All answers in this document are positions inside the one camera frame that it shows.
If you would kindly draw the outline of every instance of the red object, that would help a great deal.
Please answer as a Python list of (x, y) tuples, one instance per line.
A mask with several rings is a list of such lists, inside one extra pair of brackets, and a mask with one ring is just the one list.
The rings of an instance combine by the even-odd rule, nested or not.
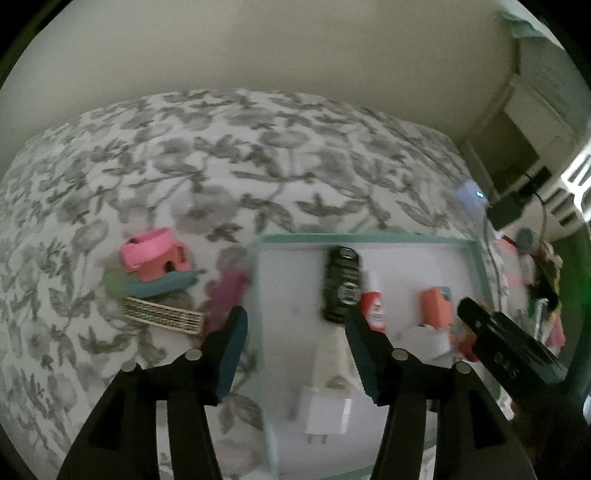
[(361, 295), (359, 301), (361, 313), (369, 323), (369, 327), (376, 332), (386, 333), (386, 326), (382, 321), (384, 307), (382, 306), (382, 294), (378, 291), (369, 291)]
[(187, 255), (187, 248), (182, 243), (175, 243), (163, 255), (142, 263), (139, 267), (128, 268), (127, 273), (138, 272), (141, 281), (153, 281), (169, 272), (188, 272), (189, 270), (191, 270), (191, 262)]
[(361, 315), (368, 321), (369, 328), (376, 332), (386, 333), (382, 286), (376, 272), (366, 271), (363, 273), (363, 293), (359, 300), (359, 308)]
[(422, 291), (420, 300), (425, 325), (445, 330), (454, 322), (452, 303), (443, 297), (439, 287)]
[(560, 320), (560, 317), (558, 317), (554, 322), (554, 326), (552, 328), (552, 331), (550, 332), (548, 340), (546, 340), (546, 346), (548, 348), (556, 346), (562, 348), (564, 347), (565, 343), (566, 337), (564, 335), (564, 329), (562, 327), (562, 320)]

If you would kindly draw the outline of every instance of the white tray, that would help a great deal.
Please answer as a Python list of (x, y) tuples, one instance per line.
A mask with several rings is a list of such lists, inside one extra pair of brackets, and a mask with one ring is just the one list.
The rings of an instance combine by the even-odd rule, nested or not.
[[(391, 339), (420, 323), (421, 290), (450, 287), (454, 308), (466, 296), (491, 297), (474, 241), (406, 234), (264, 237), (256, 268), (258, 308), (249, 319), (253, 337), (262, 341), (261, 403), (269, 459), (282, 480), (325, 478), (372, 465), (387, 417), (387, 407), (376, 407), (363, 392), (356, 393), (347, 433), (329, 436), (325, 445), (318, 438), (308, 444), (307, 435), (290, 420), (299, 391), (310, 384), (316, 347), (330, 329), (320, 309), (324, 252), (334, 244), (354, 248), (362, 268), (380, 275)], [(435, 435), (435, 414), (428, 415), (427, 424), (429, 441)]]

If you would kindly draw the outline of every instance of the pink fabric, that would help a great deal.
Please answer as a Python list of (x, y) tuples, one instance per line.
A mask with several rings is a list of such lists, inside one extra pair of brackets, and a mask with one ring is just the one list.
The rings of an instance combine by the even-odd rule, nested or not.
[(173, 234), (167, 228), (158, 228), (128, 240), (119, 250), (121, 261), (135, 271), (142, 263), (164, 255), (173, 246)]
[(510, 253), (516, 255), (517, 257), (519, 256), (519, 250), (517, 250), (517, 247), (515, 245), (509, 243), (504, 238), (497, 240), (496, 244), (497, 244), (497, 246), (509, 251)]
[(564, 329), (562, 327), (562, 320), (560, 320), (560, 316), (554, 322), (554, 327), (550, 332), (550, 336), (548, 340), (546, 340), (547, 347), (559, 347), (562, 348), (566, 343), (566, 337), (564, 335)]
[(211, 295), (209, 315), (205, 324), (206, 334), (220, 330), (224, 326), (232, 308), (242, 302), (242, 293), (249, 282), (250, 277), (242, 270), (222, 270), (222, 278)]

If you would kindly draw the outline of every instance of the green object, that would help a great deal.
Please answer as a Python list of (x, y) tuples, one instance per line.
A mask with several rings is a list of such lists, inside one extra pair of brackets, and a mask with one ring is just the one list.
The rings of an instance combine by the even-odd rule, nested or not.
[(121, 270), (105, 270), (103, 275), (103, 286), (107, 294), (115, 299), (129, 297), (125, 288), (128, 281), (127, 274)]

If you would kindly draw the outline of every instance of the bed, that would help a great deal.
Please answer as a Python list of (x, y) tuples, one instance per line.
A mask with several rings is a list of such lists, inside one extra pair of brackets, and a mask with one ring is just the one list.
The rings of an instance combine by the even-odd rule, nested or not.
[[(158, 365), (196, 344), (121, 318), (101, 278), (126, 238), (173, 229), (200, 281), (159, 301), (206, 309), (220, 270), (251, 269), (261, 234), (476, 238), (454, 197), (468, 179), (455, 145), (433, 129), (295, 93), (152, 95), (40, 133), (0, 183), (2, 426), (33, 473), (54, 480), (123, 362)], [(268, 476), (261, 411), (248, 394), (255, 366), (246, 348), (232, 396), (207, 411), (232, 479)], [(160, 466), (170, 479), (165, 446)]]

